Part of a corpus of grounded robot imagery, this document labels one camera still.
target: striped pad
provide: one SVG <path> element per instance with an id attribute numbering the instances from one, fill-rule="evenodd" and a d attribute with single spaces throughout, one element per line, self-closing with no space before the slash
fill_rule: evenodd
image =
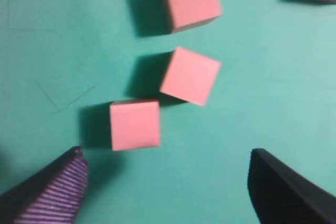
<path id="1" fill-rule="evenodd" d="M 0 197 L 0 222 L 73 224 L 87 185 L 87 162 L 74 147 Z"/>

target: scratch mark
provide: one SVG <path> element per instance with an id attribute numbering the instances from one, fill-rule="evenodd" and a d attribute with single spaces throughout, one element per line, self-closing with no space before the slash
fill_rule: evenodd
<path id="1" fill-rule="evenodd" d="M 48 93 L 44 90 L 44 88 L 41 86 L 41 84 L 38 81 L 35 81 L 36 86 L 38 89 L 43 93 L 43 95 L 47 98 L 47 100 L 58 109 L 57 104 L 53 101 L 53 99 L 48 95 Z"/>
<path id="2" fill-rule="evenodd" d="M 75 102 L 77 102 L 79 99 L 83 98 L 86 94 L 88 94 L 91 90 L 95 89 L 97 85 L 93 85 L 92 87 L 88 88 L 86 91 L 84 91 L 82 94 L 80 94 L 76 99 L 72 100 L 71 102 L 68 103 L 64 108 L 58 110 L 56 113 L 60 113 L 63 110 L 66 110 L 69 108 L 71 105 L 73 105 Z"/>

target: teal surface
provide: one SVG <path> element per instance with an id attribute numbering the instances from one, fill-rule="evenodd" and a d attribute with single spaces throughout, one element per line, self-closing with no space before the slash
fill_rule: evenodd
<path id="1" fill-rule="evenodd" d="M 222 2 L 167 35 L 160 0 L 0 0 L 0 191 L 84 145 L 81 224 L 257 224 L 255 147 L 336 194 L 336 7 Z M 177 46 L 223 63 L 207 106 L 167 102 L 161 148 L 112 153 L 107 103 L 155 96 Z"/>

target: green table surface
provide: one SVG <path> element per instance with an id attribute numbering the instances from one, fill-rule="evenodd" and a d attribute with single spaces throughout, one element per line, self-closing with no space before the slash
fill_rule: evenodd
<path id="1" fill-rule="evenodd" d="M 0 192 L 82 145 L 81 224 L 257 224 L 256 147 L 336 194 L 336 7 L 222 2 L 168 35 L 161 0 L 0 0 Z M 156 97 L 177 46 L 223 63 L 208 104 L 162 98 L 162 147 L 113 153 L 108 103 Z"/>

